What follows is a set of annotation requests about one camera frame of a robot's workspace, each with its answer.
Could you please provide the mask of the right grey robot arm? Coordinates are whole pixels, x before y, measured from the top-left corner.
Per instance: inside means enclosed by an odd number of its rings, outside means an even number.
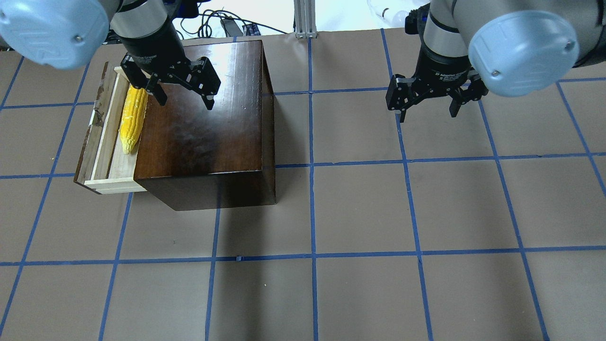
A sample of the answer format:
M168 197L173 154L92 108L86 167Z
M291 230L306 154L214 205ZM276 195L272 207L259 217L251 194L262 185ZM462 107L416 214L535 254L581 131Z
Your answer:
M386 106L400 122L426 99L450 97L454 118L489 93L528 95L605 60L603 0L431 0L404 29L420 50L413 75L388 85Z

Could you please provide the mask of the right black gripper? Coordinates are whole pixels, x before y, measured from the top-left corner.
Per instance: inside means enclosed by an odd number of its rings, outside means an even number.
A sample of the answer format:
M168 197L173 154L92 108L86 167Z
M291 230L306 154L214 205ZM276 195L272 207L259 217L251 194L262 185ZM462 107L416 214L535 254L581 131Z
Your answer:
M452 98L449 113L456 118L461 106L470 101L479 101L489 92L480 76L472 76L466 89L460 87L467 82L470 70L468 56L443 56L422 45L413 78L403 75L390 78L385 96L386 106L389 110L399 111L399 121L403 123L407 110L427 99L430 90L437 93L452 89L447 91Z

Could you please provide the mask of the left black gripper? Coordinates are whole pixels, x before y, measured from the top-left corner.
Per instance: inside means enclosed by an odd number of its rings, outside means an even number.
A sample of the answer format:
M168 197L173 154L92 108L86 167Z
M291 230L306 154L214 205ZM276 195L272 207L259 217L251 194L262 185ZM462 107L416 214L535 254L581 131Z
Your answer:
M160 85L160 79L162 82L176 83L168 76L171 74L185 80L184 87L200 95L206 110L214 108L214 96L221 85L214 65L207 57L188 60L171 21L165 21L156 32L147 36L121 36L121 41L127 54L120 67L136 90L145 90L155 97L159 105L164 106L168 97Z

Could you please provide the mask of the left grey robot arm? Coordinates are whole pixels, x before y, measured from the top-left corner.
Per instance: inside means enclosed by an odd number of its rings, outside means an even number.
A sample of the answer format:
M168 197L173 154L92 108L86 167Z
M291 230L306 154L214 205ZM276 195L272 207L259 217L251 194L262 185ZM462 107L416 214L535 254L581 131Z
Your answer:
M190 60L173 26L196 8L195 0L3 0L1 37L41 65L71 70L87 64L114 33L127 50L121 68L135 89L165 105L161 84L201 96L208 110L221 81L211 61Z

